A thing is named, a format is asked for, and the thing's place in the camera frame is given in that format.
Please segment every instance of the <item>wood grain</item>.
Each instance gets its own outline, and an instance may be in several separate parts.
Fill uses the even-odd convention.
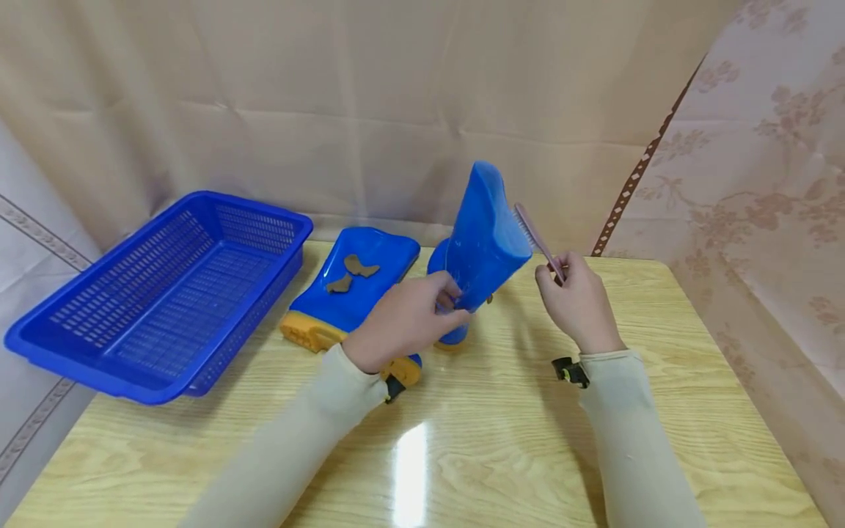
[[[319,358],[276,325],[329,250],[306,244],[303,270],[205,398],[144,407],[97,396],[8,526],[176,525],[316,371]],[[411,276],[424,273],[430,251]],[[465,350],[423,355],[420,384],[341,442],[286,525],[606,525],[578,389],[549,365],[576,349],[543,310],[533,280],[541,262],[479,310]],[[671,272],[649,261],[590,264],[646,362],[709,526],[824,526]]]

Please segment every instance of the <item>left hand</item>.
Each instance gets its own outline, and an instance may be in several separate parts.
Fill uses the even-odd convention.
[[[343,341],[343,351],[365,373],[377,373],[390,360],[410,356],[466,324],[470,313],[436,313],[435,303],[454,307],[461,289],[448,271],[393,285],[367,319]]]

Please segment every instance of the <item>brush bristles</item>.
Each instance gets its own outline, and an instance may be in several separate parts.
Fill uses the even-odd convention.
[[[514,219],[516,219],[516,224],[520,227],[520,231],[522,231],[522,234],[525,235],[526,239],[528,240],[528,243],[532,245],[532,248],[536,249],[537,251],[540,251],[540,245],[537,244],[537,240],[535,240],[532,236],[531,230],[528,229],[528,226],[526,225],[525,221],[522,220],[522,215],[520,215],[519,212],[517,212],[516,210],[511,211],[511,213],[513,213]]]

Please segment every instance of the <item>brush handle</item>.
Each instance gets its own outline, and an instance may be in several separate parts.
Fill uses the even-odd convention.
[[[566,275],[564,275],[564,271],[560,268],[558,262],[554,259],[552,252],[548,250],[548,246],[546,245],[546,243],[543,242],[540,238],[540,233],[537,228],[534,227],[534,224],[531,222],[531,218],[528,217],[528,212],[524,207],[522,207],[522,204],[514,204],[514,210],[516,211],[516,214],[520,216],[522,222],[526,225],[526,229],[531,235],[532,242],[534,242],[534,245],[540,248],[542,254],[546,256],[546,260],[548,260],[548,265],[552,266],[552,269],[554,269],[554,273],[556,273],[558,275],[558,279],[560,279],[560,284],[563,285]]]

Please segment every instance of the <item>black clip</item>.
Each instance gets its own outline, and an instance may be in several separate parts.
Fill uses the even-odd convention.
[[[559,357],[552,361],[554,373],[557,374],[561,381],[568,381],[571,384],[576,384],[582,389],[590,386],[590,379],[586,375],[586,371],[581,366],[581,363],[573,363],[571,357]]]
[[[401,381],[396,379],[396,376],[394,376],[393,374],[388,374],[387,379],[384,382],[387,383],[387,400],[385,401],[386,403],[393,403],[393,401],[396,399],[396,396],[405,392],[405,385],[403,385]]]

